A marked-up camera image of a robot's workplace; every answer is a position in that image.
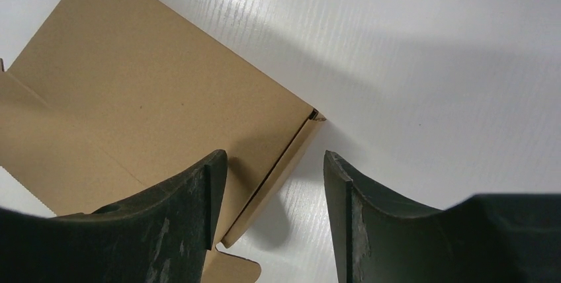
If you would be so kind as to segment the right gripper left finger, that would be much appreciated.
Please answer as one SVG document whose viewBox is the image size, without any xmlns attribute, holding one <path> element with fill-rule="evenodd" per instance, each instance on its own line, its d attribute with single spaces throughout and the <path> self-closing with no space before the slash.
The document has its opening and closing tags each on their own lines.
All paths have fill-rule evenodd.
<svg viewBox="0 0 561 283">
<path fill-rule="evenodd" d="M 200 282 L 228 171 L 218 149 L 90 214 L 1 210 L 2 282 Z"/>
</svg>

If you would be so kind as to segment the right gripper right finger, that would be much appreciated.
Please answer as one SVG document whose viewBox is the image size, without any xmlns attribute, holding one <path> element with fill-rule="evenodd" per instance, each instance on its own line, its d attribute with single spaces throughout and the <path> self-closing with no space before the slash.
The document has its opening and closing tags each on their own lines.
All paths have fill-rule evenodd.
<svg viewBox="0 0 561 283">
<path fill-rule="evenodd" d="M 323 175 L 340 282 L 560 281 L 559 194 L 476 194 L 438 210 L 333 151 Z"/>
</svg>

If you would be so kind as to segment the brown cardboard box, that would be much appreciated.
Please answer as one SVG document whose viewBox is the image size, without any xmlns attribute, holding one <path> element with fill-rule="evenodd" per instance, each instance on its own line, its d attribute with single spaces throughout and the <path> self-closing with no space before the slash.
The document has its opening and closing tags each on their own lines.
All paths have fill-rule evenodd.
<svg viewBox="0 0 561 283">
<path fill-rule="evenodd" d="M 323 120 L 158 0 L 61 0 L 1 74 L 1 166 L 51 211 L 92 212 L 223 149 L 226 247 Z"/>
</svg>

